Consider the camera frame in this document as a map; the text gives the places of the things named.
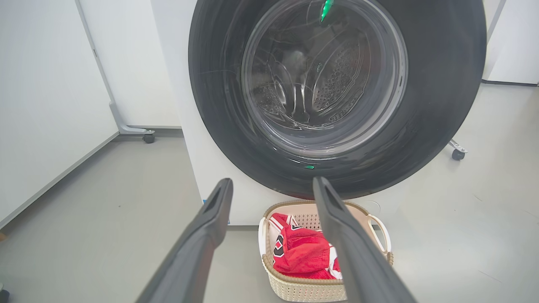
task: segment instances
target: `beige plastic basket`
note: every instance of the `beige plastic basket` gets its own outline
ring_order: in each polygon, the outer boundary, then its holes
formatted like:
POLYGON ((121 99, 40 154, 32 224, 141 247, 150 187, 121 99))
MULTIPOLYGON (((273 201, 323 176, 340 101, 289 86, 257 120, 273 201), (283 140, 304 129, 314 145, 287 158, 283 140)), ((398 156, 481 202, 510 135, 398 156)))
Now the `beige plastic basket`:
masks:
MULTIPOLYGON (((391 252, 391 241, 384 224, 375 216, 370 215, 360 206, 345 202, 353 217, 358 220, 361 226, 371 236, 372 240, 378 244, 380 251, 393 264, 393 253, 391 252), (378 224, 384 235, 386 247, 384 248, 371 222, 378 224)), ((264 217, 260 220, 258 226, 258 246, 262 264, 268 273, 271 287, 275 294, 281 299, 291 302, 334 302, 346 300, 346 292, 342 280, 314 280, 302 279, 285 276, 273 269, 272 250, 275 243, 270 243, 268 219, 275 212, 280 214, 294 215, 299 226, 304 228, 319 230, 320 221, 318 211, 314 201, 301 200, 292 202, 283 202, 270 207, 264 217)))

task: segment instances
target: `round black door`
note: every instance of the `round black door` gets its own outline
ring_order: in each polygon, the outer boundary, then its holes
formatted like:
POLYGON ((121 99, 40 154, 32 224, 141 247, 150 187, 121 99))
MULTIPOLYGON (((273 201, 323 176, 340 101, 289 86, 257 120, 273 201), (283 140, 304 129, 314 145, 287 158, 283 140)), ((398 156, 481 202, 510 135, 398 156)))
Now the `round black door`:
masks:
POLYGON ((479 88, 481 0, 198 0, 195 101, 239 169, 313 198, 409 177, 449 142, 479 88))

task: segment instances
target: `washing machine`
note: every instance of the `washing machine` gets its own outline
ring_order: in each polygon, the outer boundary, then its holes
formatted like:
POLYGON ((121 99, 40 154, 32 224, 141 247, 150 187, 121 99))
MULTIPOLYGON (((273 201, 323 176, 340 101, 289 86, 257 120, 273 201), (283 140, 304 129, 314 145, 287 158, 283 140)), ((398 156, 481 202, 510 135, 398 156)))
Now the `washing machine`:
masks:
POLYGON ((388 218, 464 121, 485 62, 481 0, 152 6, 201 199, 231 178, 231 225, 312 199, 315 176, 388 218))

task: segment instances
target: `caster wheel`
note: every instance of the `caster wheel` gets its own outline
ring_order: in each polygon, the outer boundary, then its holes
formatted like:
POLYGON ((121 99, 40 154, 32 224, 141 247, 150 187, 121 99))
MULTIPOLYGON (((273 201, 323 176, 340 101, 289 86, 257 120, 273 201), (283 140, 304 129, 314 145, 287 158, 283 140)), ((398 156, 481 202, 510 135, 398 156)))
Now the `caster wheel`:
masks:
POLYGON ((154 136, 153 134, 151 134, 151 135, 148 135, 148 134, 147 134, 147 135, 144 135, 144 136, 142 137, 142 139, 144 140, 144 142, 150 144, 150 143, 154 143, 154 141, 155 141, 155 136, 154 136))
POLYGON ((464 156, 465 156, 465 155, 466 155, 465 153, 463 153, 463 152, 458 151, 458 150, 455 149, 455 150, 453 151, 453 155, 451 155, 451 158, 453 158, 453 160, 460 161, 460 160, 464 159, 464 156))
POLYGON ((9 299, 9 292, 7 290, 0 291, 0 303, 7 303, 9 299))

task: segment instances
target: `gray floor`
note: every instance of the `gray floor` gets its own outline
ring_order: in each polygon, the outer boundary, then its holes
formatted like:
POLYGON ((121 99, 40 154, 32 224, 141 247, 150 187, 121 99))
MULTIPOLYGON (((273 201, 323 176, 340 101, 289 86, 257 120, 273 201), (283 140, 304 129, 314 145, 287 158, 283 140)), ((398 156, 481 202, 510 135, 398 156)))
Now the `gray floor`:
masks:
MULTIPOLYGON (((385 221, 419 302, 537 302, 539 89, 483 85, 455 139, 385 221)), ((112 142, 10 223, 11 302, 133 302, 201 206, 183 139, 112 142)), ((252 228, 229 228, 206 302, 282 302, 252 228)))

